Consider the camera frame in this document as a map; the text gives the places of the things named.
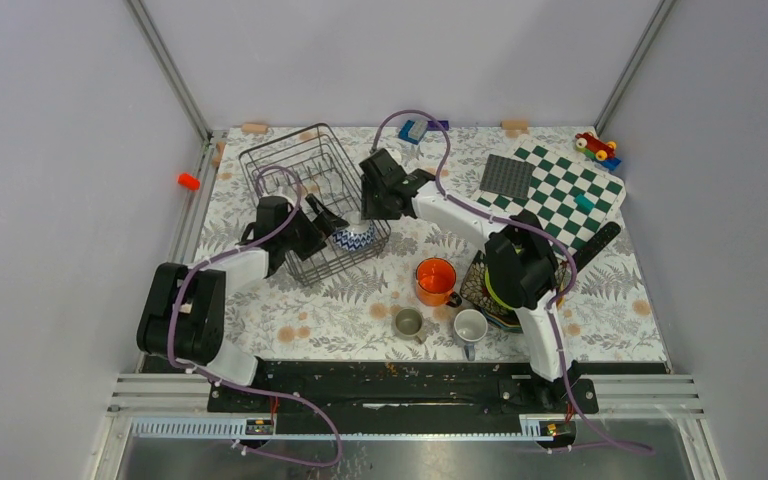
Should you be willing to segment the beige small cup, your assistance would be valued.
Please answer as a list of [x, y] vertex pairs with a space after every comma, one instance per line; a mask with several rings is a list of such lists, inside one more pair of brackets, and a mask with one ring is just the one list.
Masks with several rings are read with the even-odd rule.
[[398, 338], [422, 344], [427, 339], [424, 323], [425, 318], [419, 310], [402, 308], [393, 318], [394, 333]]

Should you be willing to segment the grey cup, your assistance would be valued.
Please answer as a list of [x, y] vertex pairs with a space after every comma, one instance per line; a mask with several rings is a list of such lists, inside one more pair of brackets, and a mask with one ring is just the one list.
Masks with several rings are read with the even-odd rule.
[[467, 361], [476, 360], [476, 346], [488, 332], [488, 322], [485, 316], [475, 309], [460, 311], [454, 318], [453, 337]]

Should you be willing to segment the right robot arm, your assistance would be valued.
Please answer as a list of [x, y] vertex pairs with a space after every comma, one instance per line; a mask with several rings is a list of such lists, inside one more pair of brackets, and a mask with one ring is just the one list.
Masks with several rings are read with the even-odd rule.
[[436, 177], [407, 172], [391, 154], [373, 150], [359, 163], [362, 217], [425, 220], [479, 248], [489, 284], [487, 291], [518, 318], [530, 354], [535, 402], [557, 412], [573, 398], [567, 379], [572, 359], [565, 353], [557, 325], [555, 251], [563, 244], [545, 232], [537, 217], [523, 211], [512, 217], [492, 214], [475, 201], [440, 190]]

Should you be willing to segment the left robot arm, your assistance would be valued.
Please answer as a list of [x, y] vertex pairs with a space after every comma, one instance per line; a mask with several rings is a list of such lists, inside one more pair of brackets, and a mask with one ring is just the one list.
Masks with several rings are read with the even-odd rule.
[[305, 201], [312, 217], [284, 195], [262, 197], [254, 221], [230, 250], [192, 265], [159, 265], [136, 332], [139, 350], [233, 383], [232, 398], [245, 410], [264, 407], [271, 387], [256, 375], [257, 357], [225, 336], [226, 298], [273, 275], [288, 253], [305, 260], [325, 248], [328, 236], [348, 228], [315, 195]]

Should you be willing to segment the black square plate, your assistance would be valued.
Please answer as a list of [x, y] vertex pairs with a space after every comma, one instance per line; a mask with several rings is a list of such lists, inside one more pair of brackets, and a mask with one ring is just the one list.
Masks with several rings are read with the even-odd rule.
[[474, 305], [479, 311], [486, 310], [498, 316], [515, 315], [513, 311], [501, 308], [496, 304], [484, 289], [484, 271], [486, 268], [484, 259], [485, 254], [481, 251], [477, 252], [473, 257], [472, 263], [467, 269], [459, 294], [463, 299]]

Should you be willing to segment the green utensil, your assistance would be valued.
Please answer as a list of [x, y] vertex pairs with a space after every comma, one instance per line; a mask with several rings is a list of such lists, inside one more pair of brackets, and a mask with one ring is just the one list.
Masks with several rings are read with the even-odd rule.
[[501, 308], [504, 308], [504, 309], [509, 310], [509, 311], [513, 311], [514, 310], [514, 307], [512, 307], [512, 306], [508, 305], [507, 303], [505, 303], [499, 297], [499, 295], [495, 292], [495, 290], [493, 289], [493, 287], [491, 285], [491, 278], [490, 278], [489, 268], [488, 267], [486, 267], [485, 271], [484, 271], [484, 289], [486, 290], [486, 292], [489, 295], [489, 297], [496, 304], [498, 304]]

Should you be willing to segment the orange cup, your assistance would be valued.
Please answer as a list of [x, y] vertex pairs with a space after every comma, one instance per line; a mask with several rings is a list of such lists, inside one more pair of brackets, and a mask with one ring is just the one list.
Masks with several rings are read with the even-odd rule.
[[416, 267], [415, 293], [424, 305], [458, 308], [463, 300], [455, 291], [456, 281], [456, 270], [450, 262], [439, 257], [427, 258]]

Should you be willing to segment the blue dotted plate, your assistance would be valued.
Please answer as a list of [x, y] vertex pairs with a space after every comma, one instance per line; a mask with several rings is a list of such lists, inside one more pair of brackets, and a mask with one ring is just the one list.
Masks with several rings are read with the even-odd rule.
[[481, 313], [491, 326], [499, 330], [506, 331], [506, 332], [522, 333], [521, 324], [519, 322], [519, 319], [515, 315], [498, 316], [486, 310], [482, 310]]

